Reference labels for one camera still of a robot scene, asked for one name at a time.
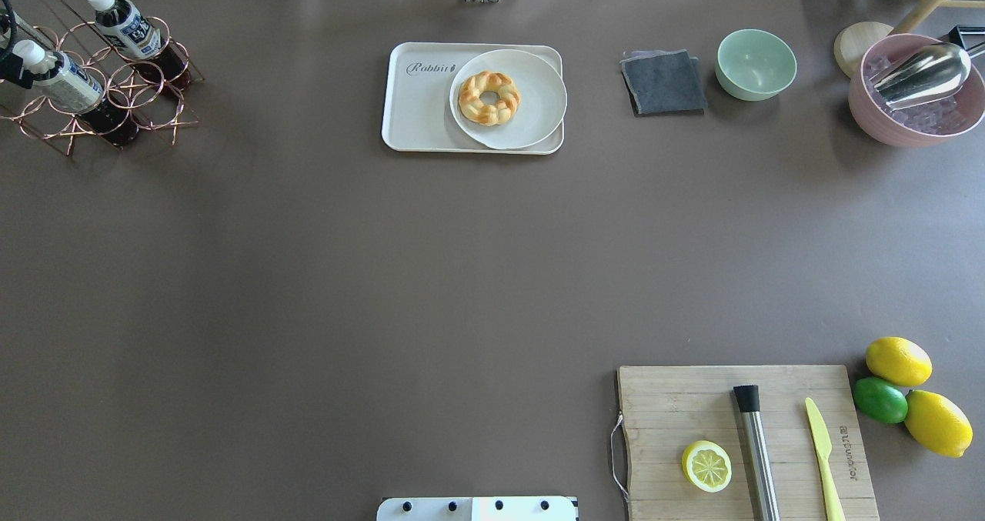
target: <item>ice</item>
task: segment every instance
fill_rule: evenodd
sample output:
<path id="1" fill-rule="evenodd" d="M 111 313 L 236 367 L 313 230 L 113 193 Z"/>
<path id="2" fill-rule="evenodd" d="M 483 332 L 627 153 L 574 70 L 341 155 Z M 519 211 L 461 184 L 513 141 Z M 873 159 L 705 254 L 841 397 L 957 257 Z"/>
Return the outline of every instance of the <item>ice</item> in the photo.
<path id="1" fill-rule="evenodd" d="M 869 58 L 869 61 L 866 61 L 864 71 L 869 76 L 863 77 L 866 92 L 872 96 L 872 100 L 883 110 L 884 114 L 889 115 L 904 127 L 924 132 L 926 135 L 952 135 L 967 127 L 967 118 L 961 115 L 960 111 L 957 111 L 957 100 L 953 96 L 914 107 L 890 109 L 886 100 L 883 100 L 883 96 L 880 96 L 879 92 L 873 88 L 872 83 L 872 79 L 876 78 L 872 74 L 879 75 L 879 73 L 886 71 L 890 65 L 889 59 L 884 55 Z"/>

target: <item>cloth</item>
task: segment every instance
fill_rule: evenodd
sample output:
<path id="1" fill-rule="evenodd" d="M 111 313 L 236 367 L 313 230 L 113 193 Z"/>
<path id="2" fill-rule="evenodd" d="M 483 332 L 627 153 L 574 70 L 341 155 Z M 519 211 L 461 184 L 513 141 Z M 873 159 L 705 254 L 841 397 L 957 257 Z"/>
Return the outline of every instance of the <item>cloth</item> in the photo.
<path id="1" fill-rule="evenodd" d="M 625 52 L 619 62 L 637 115 L 689 111 L 708 106 L 699 61 L 687 50 Z"/>

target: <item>bagel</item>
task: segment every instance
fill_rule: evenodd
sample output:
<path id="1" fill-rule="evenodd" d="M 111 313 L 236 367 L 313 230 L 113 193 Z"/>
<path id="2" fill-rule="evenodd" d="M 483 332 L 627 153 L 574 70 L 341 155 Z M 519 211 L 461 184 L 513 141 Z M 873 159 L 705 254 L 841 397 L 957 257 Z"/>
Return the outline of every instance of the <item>bagel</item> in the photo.
<path id="1" fill-rule="evenodd" d="M 482 102 L 483 92 L 495 92 L 499 96 L 495 104 Z M 520 107 L 520 92 L 513 79 L 501 72 L 483 71 L 472 75 L 462 83 L 458 92 L 458 109 L 472 122 L 495 127 L 509 121 Z"/>

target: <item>green bowl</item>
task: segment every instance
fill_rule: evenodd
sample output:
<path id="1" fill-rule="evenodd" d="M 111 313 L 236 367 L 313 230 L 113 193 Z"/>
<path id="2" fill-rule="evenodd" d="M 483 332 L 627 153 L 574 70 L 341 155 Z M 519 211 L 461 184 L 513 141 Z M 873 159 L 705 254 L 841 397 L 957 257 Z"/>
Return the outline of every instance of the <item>green bowl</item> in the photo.
<path id="1" fill-rule="evenodd" d="M 797 76 L 797 58 L 785 41 L 764 30 L 736 30 L 718 44 L 715 76 L 722 89 L 748 102 L 772 98 Z"/>

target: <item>yellow lemon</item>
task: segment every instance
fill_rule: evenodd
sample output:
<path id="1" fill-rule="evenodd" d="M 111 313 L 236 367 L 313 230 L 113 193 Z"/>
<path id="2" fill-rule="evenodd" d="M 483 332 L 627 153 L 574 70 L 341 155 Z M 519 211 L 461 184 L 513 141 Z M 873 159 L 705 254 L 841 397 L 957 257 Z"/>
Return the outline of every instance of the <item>yellow lemon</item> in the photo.
<path id="1" fill-rule="evenodd" d="M 707 440 L 690 444 L 680 456 L 687 480 L 705 493 L 717 493 L 732 480 L 732 461 L 721 446 Z"/>
<path id="2" fill-rule="evenodd" d="M 971 423 L 961 408 L 935 392 L 914 390 L 907 394 L 909 412 L 903 424 L 932 452 L 960 458 L 971 445 Z"/>
<path id="3" fill-rule="evenodd" d="M 920 346 L 899 336 L 884 336 L 869 345 L 865 363 L 876 377 L 897 386 L 918 386 L 930 378 L 933 366 Z"/>

